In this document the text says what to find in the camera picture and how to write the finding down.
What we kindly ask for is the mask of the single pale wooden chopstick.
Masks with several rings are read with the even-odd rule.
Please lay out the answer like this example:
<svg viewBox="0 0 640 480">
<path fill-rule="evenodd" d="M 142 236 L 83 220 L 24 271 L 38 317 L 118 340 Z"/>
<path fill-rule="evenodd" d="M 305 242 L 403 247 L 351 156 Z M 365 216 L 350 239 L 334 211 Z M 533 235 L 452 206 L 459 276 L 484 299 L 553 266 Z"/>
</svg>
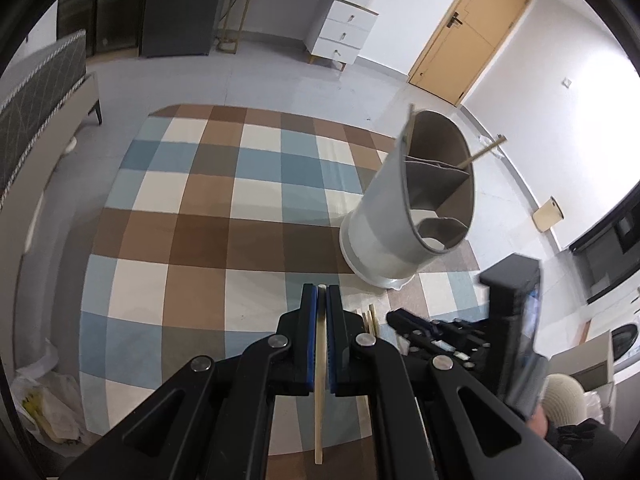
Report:
<svg viewBox="0 0 640 480">
<path fill-rule="evenodd" d="M 326 285 L 318 286 L 316 350 L 314 350 L 314 463 L 323 463 L 322 426 L 326 376 L 328 376 L 328 336 L 326 334 Z"/>
</svg>

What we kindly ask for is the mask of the cardboard box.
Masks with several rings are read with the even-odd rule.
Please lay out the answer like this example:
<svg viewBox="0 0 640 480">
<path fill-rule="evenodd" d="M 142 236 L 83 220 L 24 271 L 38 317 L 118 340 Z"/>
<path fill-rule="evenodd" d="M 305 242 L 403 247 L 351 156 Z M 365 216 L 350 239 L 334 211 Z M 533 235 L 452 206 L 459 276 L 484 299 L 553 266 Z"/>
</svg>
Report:
<svg viewBox="0 0 640 480">
<path fill-rule="evenodd" d="M 549 373 L 573 377 L 585 391 L 595 391 L 610 402 L 615 388 L 611 332 L 552 356 Z"/>
</svg>

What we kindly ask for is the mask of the pale chopstick in bundle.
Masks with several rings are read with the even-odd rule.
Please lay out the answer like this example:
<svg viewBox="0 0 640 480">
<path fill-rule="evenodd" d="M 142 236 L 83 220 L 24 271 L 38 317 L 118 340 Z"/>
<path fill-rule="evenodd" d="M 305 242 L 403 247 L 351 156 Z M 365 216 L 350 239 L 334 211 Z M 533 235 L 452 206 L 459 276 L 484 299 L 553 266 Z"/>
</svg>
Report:
<svg viewBox="0 0 640 480">
<path fill-rule="evenodd" d="M 376 309 L 374 304 L 369 304 L 367 312 L 368 332 L 378 337 L 380 336 L 380 329 L 378 328 L 378 317 L 376 316 Z"/>
</svg>

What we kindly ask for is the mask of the white plastic bag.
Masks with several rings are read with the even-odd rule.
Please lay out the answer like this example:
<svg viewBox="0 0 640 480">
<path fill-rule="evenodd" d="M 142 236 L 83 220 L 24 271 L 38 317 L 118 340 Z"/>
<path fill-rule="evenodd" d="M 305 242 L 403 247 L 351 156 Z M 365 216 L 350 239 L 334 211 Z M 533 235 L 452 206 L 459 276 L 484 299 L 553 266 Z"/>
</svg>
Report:
<svg viewBox="0 0 640 480">
<path fill-rule="evenodd" d="M 58 373 L 58 349 L 50 341 L 43 356 L 20 367 L 10 385 L 18 418 L 36 440 L 58 451 L 85 441 L 76 380 Z"/>
</svg>

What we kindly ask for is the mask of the white grey utensil holder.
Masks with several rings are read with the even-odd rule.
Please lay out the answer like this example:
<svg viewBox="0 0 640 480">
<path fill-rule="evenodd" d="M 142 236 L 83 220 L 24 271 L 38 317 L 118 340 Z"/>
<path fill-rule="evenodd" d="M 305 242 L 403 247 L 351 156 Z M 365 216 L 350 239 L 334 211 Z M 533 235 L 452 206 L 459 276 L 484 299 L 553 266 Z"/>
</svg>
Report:
<svg viewBox="0 0 640 480">
<path fill-rule="evenodd" d="M 358 278 L 402 289 L 465 240 L 474 214 L 474 170 L 457 164 L 470 156 L 454 122 L 431 110 L 416 112 L 410 148 L 396 139 L 341 224 L 341 252 Z"/>
</svg>

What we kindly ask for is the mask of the checkered blue brown rug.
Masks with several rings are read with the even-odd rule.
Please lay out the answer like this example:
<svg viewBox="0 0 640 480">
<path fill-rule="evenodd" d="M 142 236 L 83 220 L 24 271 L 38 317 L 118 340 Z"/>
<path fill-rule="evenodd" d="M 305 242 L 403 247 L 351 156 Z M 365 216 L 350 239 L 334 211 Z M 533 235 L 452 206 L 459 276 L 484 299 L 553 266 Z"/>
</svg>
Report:
<svg viewBox="0 0 640 480">
<path fill-rule="evenodd" d="M 181 104 L 145 119 L 100 215 L 80 307 L 80 391 L 105 434 L 194 356 L 237 356 L 277 328 L 307 283 L 349 310 L 484 310 L 472 247 L 401 290 L 345 262 L 338 233 L 395 141 L 323 119 Z"/>
</svg>

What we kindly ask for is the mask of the chopstick in holder right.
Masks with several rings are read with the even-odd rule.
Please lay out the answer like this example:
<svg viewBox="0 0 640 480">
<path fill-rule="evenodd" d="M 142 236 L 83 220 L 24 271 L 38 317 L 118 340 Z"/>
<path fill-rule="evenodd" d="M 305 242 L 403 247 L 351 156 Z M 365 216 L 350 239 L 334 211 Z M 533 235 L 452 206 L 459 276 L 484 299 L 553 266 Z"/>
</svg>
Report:
<svg viewBox="0 0 640 480">
<path fill-rule="evenodd" d="M 498 146 L 500 146 L 507 140 L 508 139 L 505 136 L 498 136 L 498 138 L 495 141 L 492 141 L 491 143 L 486 145 L 484 148 L 482 148 L 478 152 L 474 153 L 473 155 L 465 159 L 463 162 L 460 162 L 460 164 L 457 164 L 457 168 L 460 170 L 465 170 L 466 168 L 471 166 L 472 163 L 475 162 L 477 159 L 492 152 L 495 148 L 498 148 Z"/>
</svg>

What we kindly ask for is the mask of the yellow wooden door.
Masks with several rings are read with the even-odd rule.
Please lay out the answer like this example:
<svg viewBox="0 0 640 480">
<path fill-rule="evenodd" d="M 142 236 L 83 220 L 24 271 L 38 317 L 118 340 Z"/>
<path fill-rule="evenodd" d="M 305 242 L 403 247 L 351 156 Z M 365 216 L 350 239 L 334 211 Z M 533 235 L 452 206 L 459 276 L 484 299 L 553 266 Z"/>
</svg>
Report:
<svg viewBox="0 0 640 480">
<path fill-rule="evenodd" d="M 410 70 L 409 84 L 460 104 L 531 2 L 454 0 Z"/>
</svg>

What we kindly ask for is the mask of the grey quilted sofa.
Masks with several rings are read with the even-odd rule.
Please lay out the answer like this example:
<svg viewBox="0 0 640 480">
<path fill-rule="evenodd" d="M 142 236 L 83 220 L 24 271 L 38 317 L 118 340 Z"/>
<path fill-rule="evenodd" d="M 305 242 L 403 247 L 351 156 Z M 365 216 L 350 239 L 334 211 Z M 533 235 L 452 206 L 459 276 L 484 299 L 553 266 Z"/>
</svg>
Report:
<svg viewBox="0 0 640 480">
<path fill-rule="evenodd" d="M 86 32 L 63 37 L 6 71 L 1 84 L 1 200 L 9 192 L 44 126 L 89 78 Z"/>
</svg>

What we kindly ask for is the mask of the dark grey refrigerator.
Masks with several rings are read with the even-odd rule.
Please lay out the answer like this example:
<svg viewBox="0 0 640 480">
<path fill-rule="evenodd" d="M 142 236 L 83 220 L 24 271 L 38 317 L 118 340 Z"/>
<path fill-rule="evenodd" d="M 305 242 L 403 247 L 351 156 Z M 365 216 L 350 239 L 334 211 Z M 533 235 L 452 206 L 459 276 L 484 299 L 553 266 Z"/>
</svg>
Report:
<svg viewBox="0 0 640 480">
<path fill-rule="evenodd" d="M 140 54 L 209 54 L 220 0 L 145 0 Z"/>
</svg>

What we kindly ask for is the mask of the dark glass cabinet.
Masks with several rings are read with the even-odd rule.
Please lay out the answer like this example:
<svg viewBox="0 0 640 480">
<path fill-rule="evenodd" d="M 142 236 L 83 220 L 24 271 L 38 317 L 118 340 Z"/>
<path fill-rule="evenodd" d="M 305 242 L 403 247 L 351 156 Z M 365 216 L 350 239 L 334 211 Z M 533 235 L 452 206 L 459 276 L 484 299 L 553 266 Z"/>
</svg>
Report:
<svg viewBox="0 0 640 480">
<path fill-rule="evenodd" d="M 56 33 L 86 32 L 88 56 L 139 44 L 143 0 L 58 0 Z"/>
</svg>

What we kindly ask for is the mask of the gold metal stool frame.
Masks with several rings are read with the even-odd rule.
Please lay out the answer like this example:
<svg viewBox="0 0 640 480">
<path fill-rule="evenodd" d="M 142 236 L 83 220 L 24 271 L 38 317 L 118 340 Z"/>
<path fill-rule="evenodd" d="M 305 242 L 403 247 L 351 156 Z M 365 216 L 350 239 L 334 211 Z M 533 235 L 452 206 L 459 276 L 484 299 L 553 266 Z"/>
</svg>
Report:
<svg viewBox="0 0 640 480">
<path fill-rule="evenodd" d="M 235 54 L 239 50 L 244 26 L 252 0 L 229 0 L 222 12 L 216 50 Z"/>
</svg>

